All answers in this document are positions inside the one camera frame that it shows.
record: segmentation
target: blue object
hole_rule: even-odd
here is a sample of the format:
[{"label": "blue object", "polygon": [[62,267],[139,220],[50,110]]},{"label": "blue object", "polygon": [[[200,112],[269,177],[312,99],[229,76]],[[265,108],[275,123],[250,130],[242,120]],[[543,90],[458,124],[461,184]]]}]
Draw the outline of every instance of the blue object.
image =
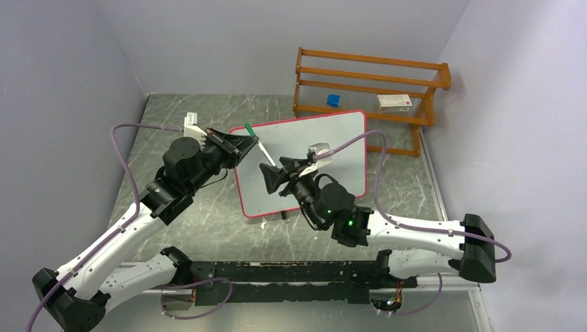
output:
[{"label": "blue object", "polygon": [[339,102],[341,102],[339,95],[328,95],[328,98],[326,98],[326,105],[330,107],[338,107]]}]

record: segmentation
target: whiteboard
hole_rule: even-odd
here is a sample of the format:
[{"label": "whiteboard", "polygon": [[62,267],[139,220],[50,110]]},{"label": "whiteboard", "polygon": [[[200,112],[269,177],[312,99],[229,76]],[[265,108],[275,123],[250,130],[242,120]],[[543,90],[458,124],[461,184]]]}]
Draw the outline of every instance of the whiteboard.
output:
[{"label": "whiteboard", "polygon": [[[330,149],[334,149],[364,133],[366,124],[364,112],[348,111],[251,126],[277,166],[282,167],[280,157],[306,158],[308,147],[316,143],[328,143]],[[233,128],[231,133],[249,134],[244,127]],[[319,172],[333,176],[349,193],[363,196],[367,190],[366,152],[365,139],[359,140],[337,153],[334,162]],[[298,202],[292,195],[279,196],[285,183],[277,192],[267,194],[260,163],[269,164],[261,150],[254,147],[235,170],[244,216],[255,218],[298,209]]]}]

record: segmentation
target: small box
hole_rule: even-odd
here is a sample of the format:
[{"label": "small box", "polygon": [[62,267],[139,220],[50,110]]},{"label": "small box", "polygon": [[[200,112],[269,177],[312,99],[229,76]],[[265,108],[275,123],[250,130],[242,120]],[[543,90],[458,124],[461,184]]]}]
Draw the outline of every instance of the small box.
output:
[{"label": "small box", "polygon": [[326,98],[326,105],[330,107],[338,107],[341,103],[341,97],[339,95],[328,95]]},{"label": "small box", "polygon": [[379,109],[391,112],[409,112],[412,100],[409,95],[378,95]]}]

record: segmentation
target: white label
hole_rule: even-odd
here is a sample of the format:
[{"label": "white label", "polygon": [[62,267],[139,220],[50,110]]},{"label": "white label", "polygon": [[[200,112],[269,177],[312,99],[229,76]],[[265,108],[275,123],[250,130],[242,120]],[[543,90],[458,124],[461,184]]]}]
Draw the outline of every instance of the white label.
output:
[{"label": "white label", "polygon": [[380,107],[400,107],[410,105],[409,95],[378,95]]}]

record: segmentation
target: marker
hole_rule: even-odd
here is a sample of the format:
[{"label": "marker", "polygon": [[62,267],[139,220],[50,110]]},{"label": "marker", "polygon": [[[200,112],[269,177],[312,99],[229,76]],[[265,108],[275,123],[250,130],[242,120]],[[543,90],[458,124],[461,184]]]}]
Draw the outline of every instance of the marker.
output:
[{"label": "marker", "polygon": [[[255,134],[255,132],[253,131],[253,128],[251,127],[251,125],[249,123],[245,123],[244,124],[244,127],[249,132],[249,135],[251,135],[251,136],[257,136],[257,134]],[[259,139],[258,145],[259,145],[259,149],[261,149],[261,151],[265,155],[265,158],[267,158],[267,160],[271,163],[271,165],[273,165],[273,167],[277,167],[277,164],[275,164],[275,161],[273,161],[273,159],[269,155],[269,152],[267,152],[267,150],[263,146],[263,143],[261,143],[261,139]]]}]

